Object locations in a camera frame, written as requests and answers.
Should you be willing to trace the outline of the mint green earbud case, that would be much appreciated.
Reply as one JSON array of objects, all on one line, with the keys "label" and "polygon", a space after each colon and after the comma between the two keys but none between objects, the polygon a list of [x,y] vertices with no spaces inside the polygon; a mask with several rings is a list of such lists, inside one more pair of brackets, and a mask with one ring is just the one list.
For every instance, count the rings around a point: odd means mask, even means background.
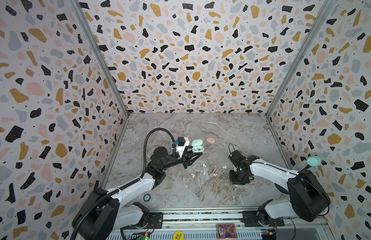
[{"label": "mint green earbud case", "polygon": [[193,140],[191,143],[193,153],[202,153],[205,150],[203,143],[202,139]]}]

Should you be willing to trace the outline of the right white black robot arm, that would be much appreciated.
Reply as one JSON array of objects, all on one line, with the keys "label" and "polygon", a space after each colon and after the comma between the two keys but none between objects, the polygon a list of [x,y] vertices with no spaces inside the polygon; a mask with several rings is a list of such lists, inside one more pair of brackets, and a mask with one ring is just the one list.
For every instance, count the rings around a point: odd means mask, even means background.
[{"label": "right white black robot arm", "polygon": [[235,169],[230,171],[230,181],[234,185],[249,184],[256,177],[275,184],[287,199],[268,200],[258,208],[257,218],[261,225],[268,226],[272,221],[282,218],[299,217],[312,222],[316,217],[326,215],[331,201],[311,167],[318,167],[322,160],[318,156],[308,158],[308,164],[300,171],[289,170],[266,162],[251,155],[243,156],[235,150],[229,155]]}]

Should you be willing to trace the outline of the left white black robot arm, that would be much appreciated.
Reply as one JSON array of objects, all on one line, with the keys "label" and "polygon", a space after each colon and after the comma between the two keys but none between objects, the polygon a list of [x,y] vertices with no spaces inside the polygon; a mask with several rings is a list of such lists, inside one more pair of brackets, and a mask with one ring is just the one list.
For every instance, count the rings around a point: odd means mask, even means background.
[{"label": "left white black robot arm", "polygon": [[85,240],[105,240],[115,229],[147,223],[149,210],[136,202],[126,206],[139,195],[154,189],[166,177],[165,170],[182,165],[191,166],[202,153],[195,153],[191,146],[175,147],[169,154],[165,147],[153,151],[150,162],[146,165],[144,175],[128,183],[104,190],[96,188],[90,193],[75,216],[71,239],[77,236]]}]

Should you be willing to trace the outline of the pink earbud case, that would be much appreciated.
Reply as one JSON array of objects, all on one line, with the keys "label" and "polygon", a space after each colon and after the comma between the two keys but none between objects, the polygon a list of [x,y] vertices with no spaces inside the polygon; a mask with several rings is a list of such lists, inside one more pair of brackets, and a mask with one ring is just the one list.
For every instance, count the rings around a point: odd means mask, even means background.
[{"label": "pink earbud case", "polygon": [[206,138],[206,141],[208,144],[213,145],[215,144],[216,140],[214,138],[208,137]]}]

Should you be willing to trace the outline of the pink square card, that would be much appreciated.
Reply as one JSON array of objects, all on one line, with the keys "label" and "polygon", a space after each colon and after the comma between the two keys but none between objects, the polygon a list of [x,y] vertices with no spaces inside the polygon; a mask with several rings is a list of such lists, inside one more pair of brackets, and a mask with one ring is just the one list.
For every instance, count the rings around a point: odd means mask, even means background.
[{"label": "pink square card", "polygon": [[218,240],[232,240],[238,238],[235,224],[217,224],[216,227]]}]

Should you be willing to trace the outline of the mint green microphone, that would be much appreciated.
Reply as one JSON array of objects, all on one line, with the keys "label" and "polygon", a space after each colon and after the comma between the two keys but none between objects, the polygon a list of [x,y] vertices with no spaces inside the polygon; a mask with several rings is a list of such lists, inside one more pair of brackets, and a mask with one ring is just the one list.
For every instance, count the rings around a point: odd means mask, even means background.
[{"label": "mint green microphone", "polygon": [[307,158],[307,165],[301,169],[298,175],[306,174],[311,172],[310,168],[319,167],[324,163],[324,160],[321,159],[319,156],[310,156]]}]

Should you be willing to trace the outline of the yellow round sticker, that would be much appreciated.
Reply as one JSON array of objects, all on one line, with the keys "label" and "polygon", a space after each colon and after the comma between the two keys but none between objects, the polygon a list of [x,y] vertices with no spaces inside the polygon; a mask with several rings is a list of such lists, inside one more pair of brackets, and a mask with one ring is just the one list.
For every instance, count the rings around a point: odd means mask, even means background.
[{"label": "yellow round sticker", "polygon": [[173,240],[184,240],[184,233],[181,232],[181,231],[176,231],[174,234],[173,234]]}]

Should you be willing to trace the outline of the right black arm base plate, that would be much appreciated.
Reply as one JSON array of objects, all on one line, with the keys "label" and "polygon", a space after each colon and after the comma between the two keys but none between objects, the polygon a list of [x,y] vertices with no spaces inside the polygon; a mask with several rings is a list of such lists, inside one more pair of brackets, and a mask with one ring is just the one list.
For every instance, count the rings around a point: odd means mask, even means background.
[{"label": "right black arm base plate", "polygon": [[271,219],[266,212],[262,211],[243,211],[242,223],[245,227],[284,227],[282,219]]}]

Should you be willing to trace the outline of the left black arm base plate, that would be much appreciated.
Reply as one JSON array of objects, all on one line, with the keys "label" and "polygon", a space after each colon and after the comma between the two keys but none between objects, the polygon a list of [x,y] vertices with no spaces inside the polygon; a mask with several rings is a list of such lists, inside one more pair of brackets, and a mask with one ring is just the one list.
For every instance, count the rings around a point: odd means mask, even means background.
[{"label": "left black arm base plate", "polygon": [[163,212],[148,213],[142,218],[136,225],[129,225],[124,227],[125,230],[149,230],[149,229],[161,229],[163,224]]}]

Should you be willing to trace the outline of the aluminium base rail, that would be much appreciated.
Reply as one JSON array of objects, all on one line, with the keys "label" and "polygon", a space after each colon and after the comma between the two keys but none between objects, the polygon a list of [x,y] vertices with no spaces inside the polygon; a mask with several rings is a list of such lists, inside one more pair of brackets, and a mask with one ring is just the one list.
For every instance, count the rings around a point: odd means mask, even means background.
[{"label": "aluminium base rail", "polygon": [[115,229],[105,240],[173,240],[176,231],[185,240],[218,240],[217,224],[235,224],[238,238],[233,240],[333,240],[335,237],[324,218],[306,222],[300,218],[282,218],[284,227],[245,227],[243,211],[255,208],[172,208],[148,209],[163,212],[161,229]]}]

